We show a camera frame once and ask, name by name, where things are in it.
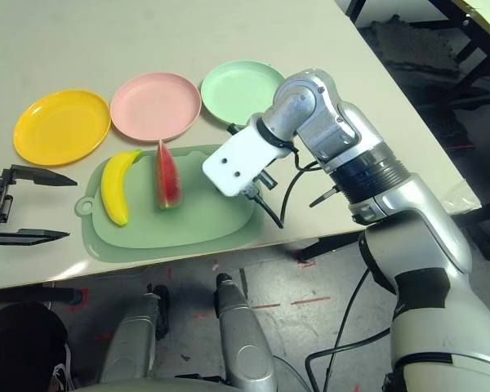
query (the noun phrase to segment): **floor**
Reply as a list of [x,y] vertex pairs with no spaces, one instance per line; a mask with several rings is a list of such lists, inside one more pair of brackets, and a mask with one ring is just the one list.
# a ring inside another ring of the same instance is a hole
[[[454,162],[478,196],[488,202],[490,105],[474,111],[459,110],[457,117],[466,126],[476,150]],[[73,372],[83,385],[96,380],[110,338],[127,307],[146,291],[149,283],[161,283],[171,292],[171,331],[157,343],[155,376],[186,373],[224,376],[212,292],[216,275],[226,272],[240,284],[244,274],[247,287],[242,288],[247,289],[250,304],[259,307],[256,314],[273,353],[290,362],[306,379],[306,355],[333,345],[346,303],[365,269],[355,245],[299,265],[291,252],[308,244],[225,253],[57,283],[58,287],[80,287],[87,294],[79,306],[52,304],[69,329]],[[490,262],[475,249],[473,253],[474,272],[470,281],[490,308]],[[363,339],[387,328],[394,305],[394,296],[369,277],[354,303],[342,341]],[[320,385],[325,362],[316,361],[314,365]],[[302,390],[283,365],[276,366],[279,390]],[[370,346],[339,354],[330,390],[379,390],[389,370],[390,347],[386,337]]]

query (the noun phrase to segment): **table leg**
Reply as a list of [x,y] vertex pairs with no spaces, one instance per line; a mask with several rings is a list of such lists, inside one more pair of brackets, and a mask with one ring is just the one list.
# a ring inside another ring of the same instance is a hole
[[345,15],[347,15],[352,23],[356,23],[363,6],[367,0],[351,0],[349,6],[346,8]]
[[323,253],[335,251],[339,247],[344,247],[350,243],[358,241],[361,231],[354,231],[353,233],[344,233],[333,235],[331,237],[319,238],[318,242],[305,249],[301,249],[296,253],[296,259],[300,263],[306,263],[310,259],[320,256]]
[[82,292],[67,287],[43,287],[42,284],[0,289],[0,302],[22,301],[59,301],[78,305],[82,302]]

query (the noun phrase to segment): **red tape mark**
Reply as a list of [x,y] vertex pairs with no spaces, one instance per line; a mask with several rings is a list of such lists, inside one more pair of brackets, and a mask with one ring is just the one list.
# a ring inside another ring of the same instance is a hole
[[281,304],[271,304],[271,305],[259,305],[259,306],[253,306],[253,309],[267,309],[267,308],[277,308],[278,306],[281,306]]
[[330,300],[330,296],[321,296],[319,298],[312,298],[311,300],[291,302],[291,305],[303,305],[303,304],[309,304],[310,302],[318,302],[318,301],[326,301],[326,300]]
[[314,267],[315,265],[318,265],[318,262],[316,260],[311,263],[300,263],[299,261],[297,263],[297,266],[300,268]]
[[208,317],[208,316],[210,316],[210,315],[211,315],[210,313],[201,313],[201,314],[196,314],[196,315],[194,316],[194,318],[195,318],[195,319],[204,319],[204,318],[206,318],[206,317]]
[[82,302],[76,306],[67,306],[67,311],[68,312],[78,312],[79,310],[82,310],[83,308],[87,308],[87,300],[89,297],[89,289],[87,287],[79,288],[79,291],[82,292]]
[[110,340],[112,338],[113,338],[112,332],[101,333],[101,334],[93,336],[93,339],[95,341],[107,341],[107,340]]

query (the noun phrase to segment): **table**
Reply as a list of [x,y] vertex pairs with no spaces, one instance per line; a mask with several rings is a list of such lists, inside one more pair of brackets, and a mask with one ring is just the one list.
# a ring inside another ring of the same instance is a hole
[[[199,85],[213,67],[243,58],[270,63],[286,76],[311,67],[327,70],[343,99],[359,106],[408,169],[421,174],[450,212],[467,208],[459,203],[462,198],[476,200],[356,28],[330,0],[312,0],[312,7],[298,0],[0,1],[0,173],[12,163],[26,164],[14,150],[12,129],[20,114],[48,93],[84,88],[110,100],[126,80],[152,71],[178,73]],[[224,129],[203,111],[191,129],[169,146],[220,144],[229,137]],[[84,249],[74,204],[84,195],[88,177],[99,163],[136,147],[155,146],[110,131],[89,156],[54,168],[77,181],[77,187],[50,188],[27,181],[11,187],[15,202],[3,229],[53,229],[71,235],[33,247],[0,247],[0,287],[196,256],[111,264]],[[302,162],[309,159],[305,153]],[[269,173],[279,185],[266,193],[265,200],[278,209],[295,174],[292,159],[277,161]],[[342,196],[307,207],[330,186],[321,172],[303,176],[291,196],[286,228],[278,229],[266,216],[261,233],[244,247],[359,229]]]

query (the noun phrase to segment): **green plate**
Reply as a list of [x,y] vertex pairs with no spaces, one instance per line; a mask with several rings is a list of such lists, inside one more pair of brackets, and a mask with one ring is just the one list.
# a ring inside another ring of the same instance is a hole
[[245,126],[252,114],[272,105],[284,80],[280,72],[259,61],[230,61],[214,68],[203,80],[203,104],[224,123]]

